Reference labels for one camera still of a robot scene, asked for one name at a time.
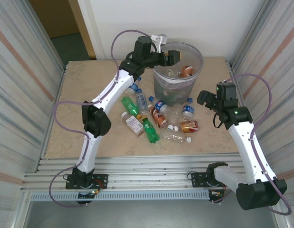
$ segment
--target green plastic bottle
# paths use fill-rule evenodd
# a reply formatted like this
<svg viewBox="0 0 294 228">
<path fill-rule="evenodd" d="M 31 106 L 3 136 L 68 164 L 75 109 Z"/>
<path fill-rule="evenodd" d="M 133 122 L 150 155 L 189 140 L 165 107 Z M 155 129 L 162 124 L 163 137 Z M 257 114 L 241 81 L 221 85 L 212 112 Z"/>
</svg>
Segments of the green plastic bottle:
<svg viewBox="0 0 294 228">
<path fill-rule="evenodd" d="M 123 97 L 122 103 L 131 115 L 134 115 L 137 119 L 140 119 L 142 117 L 142 115 L 139 113 L 138 107 L 132 102 L 129 97 Z"/>
<path fill-rule="evenodd" d="M 148 136 L 149 141 L 151 143 L 156 143 L 156 141 L 158 141 L 160 139 L 160 137 L 156 133 L 151 122 L 148 120 L 148 118 L 146 116 L 142 116 L 142 120 L 143 120 L 144 129 L 145 129 L 145 132 Z"/>
</svg>

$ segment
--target corrugated metal wall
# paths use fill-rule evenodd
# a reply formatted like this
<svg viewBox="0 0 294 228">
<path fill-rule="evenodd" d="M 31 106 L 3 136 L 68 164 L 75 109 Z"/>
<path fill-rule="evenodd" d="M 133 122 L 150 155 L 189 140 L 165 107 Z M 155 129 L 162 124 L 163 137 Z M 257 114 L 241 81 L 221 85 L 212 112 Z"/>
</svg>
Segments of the corrugated metal wall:
<svg viewBox="0 0 294 228">
<path fill-rule="evenodd" d="M 39 159 L 63 75 L 35 18 L 27 1 L 0 0 L 0 228 Z"/>
<path fill-rule="evenodd" d="M 233 66 L 235 74 L 258 74 L 272 88 L 272 108 L 257 135 L 273 170 L 286 179 L 294 227 L 294 0 L 271 4 L 247 51 Z M 253 119 L 260 119 L 268 103 L 264 83 L 252 77 L 237 82 Z"/>
</svg>

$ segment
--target trash can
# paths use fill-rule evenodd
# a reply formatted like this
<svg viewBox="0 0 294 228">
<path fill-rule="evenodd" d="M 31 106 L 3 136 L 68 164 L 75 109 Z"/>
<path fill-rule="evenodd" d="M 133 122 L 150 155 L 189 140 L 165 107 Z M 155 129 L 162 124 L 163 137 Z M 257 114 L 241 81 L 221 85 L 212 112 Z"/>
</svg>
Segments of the trash can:
<svg viewBox="0 0 294 228">
<path fill-rule="evenodd" d="M 173 66 L 156 66 L 154 68 L 155 96 L 167 105 L 183 104 L 188 99 L 196 78 L 203 68 L 204 58 L 201 52 L 194 46 L 182 42 L 167 43 L 161 47 L 161 50 L 165 52 L 169 50 L 180 51 L 182 59 Z M 193 73 L 190 77 L 168 77 L 170 70 L 181 72 L 182 67 L 185 65 L 193 67 Z"/>
</svg>

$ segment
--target beige tabletop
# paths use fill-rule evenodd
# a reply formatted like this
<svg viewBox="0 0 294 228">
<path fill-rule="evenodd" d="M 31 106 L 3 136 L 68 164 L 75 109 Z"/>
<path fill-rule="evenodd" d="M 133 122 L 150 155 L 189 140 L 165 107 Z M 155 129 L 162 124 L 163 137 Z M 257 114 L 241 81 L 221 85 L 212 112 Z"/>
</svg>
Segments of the beige tabletop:
<svg viewBox="0 0 294 228">
<path fill-rule="evenodd" d="M 116 67 L 112 60 L 69 62 L 60 101 L 91 101 L 107 86 L 115 73 Z M 191 143 L 160 140 L 155 144 L 151 144 L 146 134 L 136 137 L 122 121 L 120 115 L 125 111 L 125 108 L 119 99 L 108 115 L 112 122 L 112 127 L 99 146 L 98 156 L 238 152 L 232 137 L 225 127 L 214 128 L 214 112 L 196 103 L 196 98 L 201 90 L 216 93 L 216 84 L 229 77 L 224 58 L 205 58 L 204 68 L 201 74 L 198 75 L 190 94 L 190 97 L 194 100 L 194 119 L 198 121 L 200 127 L 200 130 L 196 133 L 187 133 L 188 136 L 192 137 Z M 152 70 L 145 70 L 140 87 L 147 98 L 154 95 Z M 147 116 L 159 134 L 160 130 L 153 122 L 153 119 L 149 114 Z M 83 131 L 80 105 L 60 105 L 57 110 L 57 117 L 66 127 Z M 82 135 L 66 132 L 54 123 L 46 157 L 79 157 L 83 140 Z"/>
</svg>

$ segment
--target white wall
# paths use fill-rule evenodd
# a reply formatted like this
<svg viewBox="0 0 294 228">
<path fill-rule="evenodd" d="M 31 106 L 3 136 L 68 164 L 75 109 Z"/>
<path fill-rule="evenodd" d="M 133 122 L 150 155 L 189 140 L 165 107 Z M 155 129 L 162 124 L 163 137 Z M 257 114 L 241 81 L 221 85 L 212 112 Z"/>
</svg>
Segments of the white wall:
<svg viewBox="0 0 294 228">
<path fill-rule="evenodd" d="M 110 59 L 111 42 L 126 29 L 168 35 L 204 56 L 231 61 L 264 0 L 78 0 L 97 59 Z M 133 50 L 138 34 L 117 41 L 115 57 Z"/>
</svg>

